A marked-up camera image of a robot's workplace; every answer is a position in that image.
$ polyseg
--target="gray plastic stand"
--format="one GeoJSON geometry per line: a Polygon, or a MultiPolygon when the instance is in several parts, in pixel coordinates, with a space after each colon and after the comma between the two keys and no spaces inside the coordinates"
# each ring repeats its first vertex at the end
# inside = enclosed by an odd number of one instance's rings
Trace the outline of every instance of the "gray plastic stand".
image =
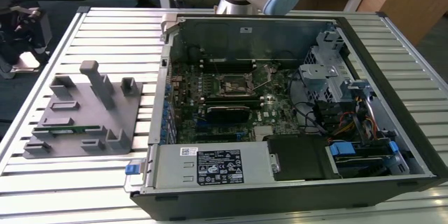
{"type": "Polygon", "coordinates": [[[58,76],[50,86],[55,95],[24,147],[24,158],[127,154],[143,84],[134,78],[111,83],[99,73],[99,63],[87,60],[80,72],[91,84],[75,84],[58,76]]]}

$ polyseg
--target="barcode sticker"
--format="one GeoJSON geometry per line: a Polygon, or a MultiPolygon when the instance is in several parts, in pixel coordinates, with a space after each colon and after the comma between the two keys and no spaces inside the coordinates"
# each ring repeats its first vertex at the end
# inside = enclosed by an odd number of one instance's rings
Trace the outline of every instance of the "barcode sticker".
{"type": "Polygon", "coordinates": [[[198,147],[180,148],[180,155],[182,156],[196,156],[198,149],[199,149],[198,147]]]}

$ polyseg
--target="sticker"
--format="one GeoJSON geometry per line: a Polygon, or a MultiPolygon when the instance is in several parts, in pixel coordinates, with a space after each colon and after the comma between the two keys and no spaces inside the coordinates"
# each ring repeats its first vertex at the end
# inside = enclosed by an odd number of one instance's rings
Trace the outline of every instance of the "sticker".
{"type": "Polygon", "coordinates": [[[251,33],[252,33],[252,27],[240,28],[240,34],[251,34],[251,33]]]}
{"type": "Polygon", "coordinates": [[[180,155],[182,156],[196,156],[198,147],[184,147],[180,148],[180,155]]]}
{"type": "Polygon", "coordinates": [[[244,183],[240,150],[198,152],[200,186],[244,183]]]}
{"type": "Polygon", "coordinates": [[[75,132],[72,130],[59,130],[59,131],[51,131],[52,134],[74,134],[75,132]]]}

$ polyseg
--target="circuit board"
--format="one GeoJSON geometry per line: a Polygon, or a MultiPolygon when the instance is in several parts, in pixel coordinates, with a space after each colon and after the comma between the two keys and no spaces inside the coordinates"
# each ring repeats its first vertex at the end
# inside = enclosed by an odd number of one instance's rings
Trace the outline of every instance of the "circuit board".
{"type": "MultiPolygon", "coordinates": [[[[258,63],[251,73],[218,74],[204,73],[199,66],[174,66],[178,144],[260,140],[255,129],[272,130],[272,134],[300,133],[287,94],[291,70],[276,67],[272,63],[258,63]],[[231,97],[239,108],[248,108],[247,103],[256,103],[259,107],[250,109],[243,123],[211,123],[207,120],[211,105],[204,97],[231,97]]],[[[227,105],[228,102],[216,103],[215,108],[227,105]]]]}

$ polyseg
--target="white label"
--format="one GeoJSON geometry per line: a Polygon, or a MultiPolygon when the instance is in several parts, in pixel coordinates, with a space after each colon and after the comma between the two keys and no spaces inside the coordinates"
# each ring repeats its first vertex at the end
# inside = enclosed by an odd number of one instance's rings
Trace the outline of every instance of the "white label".
{"type": "Polygon", "coordinates": [[[196,156],[198,149],[199,149],[198,147],[180,148],[180,155],[182,156],[196,156]]]}
{"type": "Polygon", "coordinates": [[[251,33],[252,33],[252,27],[240,28],[240,34],[251,34],[251,33]]]}
{"type": "Polygon", "coordinates": [[[243,174],[232,174],[232,178],[243,178],[243,174]]]}
{"type": "Polygon", "coordinates": [[[54,134],[72,134],[74,131],[72,130],[60,130],[60,131],[51,131],[51,133],[54,133],[54,134]]]}

